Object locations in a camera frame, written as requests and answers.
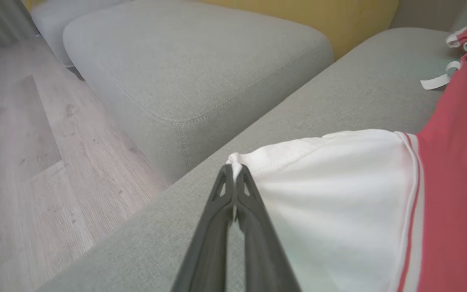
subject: yellow cushion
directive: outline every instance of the yellow cushion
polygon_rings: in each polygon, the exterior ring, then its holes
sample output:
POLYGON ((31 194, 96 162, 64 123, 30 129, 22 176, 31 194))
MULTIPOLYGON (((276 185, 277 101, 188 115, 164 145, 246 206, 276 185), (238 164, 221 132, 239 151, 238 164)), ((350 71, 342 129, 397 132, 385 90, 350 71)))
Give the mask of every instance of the yellow cushion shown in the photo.
POLYGON ((389 28, 398 0, 204 0, 206 3, 289 19, 322 32, 339 59, 389 28))

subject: sofa leg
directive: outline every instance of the sofa leg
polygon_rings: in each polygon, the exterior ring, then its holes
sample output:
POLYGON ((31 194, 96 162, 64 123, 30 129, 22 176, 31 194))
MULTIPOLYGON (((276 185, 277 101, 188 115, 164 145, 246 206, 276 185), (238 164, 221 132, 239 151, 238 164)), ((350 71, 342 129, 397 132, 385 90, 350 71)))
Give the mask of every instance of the sofa leg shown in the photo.
POLYGON ((78 72, 77 68, 75 66, 72 67, 66 67, 67 70, 70 70, 79 80, 85 81, 82 75, 78 72))

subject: black object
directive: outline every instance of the black object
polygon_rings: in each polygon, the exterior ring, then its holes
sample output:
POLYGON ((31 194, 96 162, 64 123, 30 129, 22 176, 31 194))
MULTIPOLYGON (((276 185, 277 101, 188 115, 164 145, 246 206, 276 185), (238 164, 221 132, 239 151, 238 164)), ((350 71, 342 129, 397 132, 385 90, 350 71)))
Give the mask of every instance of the black object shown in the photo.
POLYGON ((235 184, 231 165, 219 171, 172 291, 225 290, 227 235, 234 220, 239 220, 245 235, 247 292, 300 292, 250 171, 244 165, 235 184))

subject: floor plank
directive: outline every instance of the floor plank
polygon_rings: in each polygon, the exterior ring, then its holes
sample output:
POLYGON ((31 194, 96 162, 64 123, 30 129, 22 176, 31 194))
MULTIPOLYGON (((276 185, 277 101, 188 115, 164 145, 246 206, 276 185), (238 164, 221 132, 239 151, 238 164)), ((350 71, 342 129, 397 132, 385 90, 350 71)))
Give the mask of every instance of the floor plank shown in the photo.
POLYGON ((32 292, 167 185, 42 38, 0 52, 0 292, 32 292))

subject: sofa cushion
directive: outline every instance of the sofa cushion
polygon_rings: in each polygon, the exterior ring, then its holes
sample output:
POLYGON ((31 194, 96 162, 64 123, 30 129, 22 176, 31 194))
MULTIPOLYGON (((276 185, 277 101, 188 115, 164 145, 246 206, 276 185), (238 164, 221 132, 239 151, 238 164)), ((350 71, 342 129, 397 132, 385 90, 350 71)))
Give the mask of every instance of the sofa cushion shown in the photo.
POLYGON ((62 32, 72 20, 98 9, 129 0, 47 0, 34 7, 30 14, 35 26, 55 56, 65 67, 73 67, 62 42, 62 32))
MULTIPOLYGON (((447 32, 395 28, 349 52, 252 124, 40 292, 168 291, 220 167, 233 152, 343 130, 420 131, 440 91, 419 80, 439 76, 458 58, 447 32)), ((228 290, 244 291, 243 238, 231 232, 228 290)))
POLYGON ((69 24, 64 44, 169 183, 333 62, 313 28, 192 2, 98 11, 69 24))

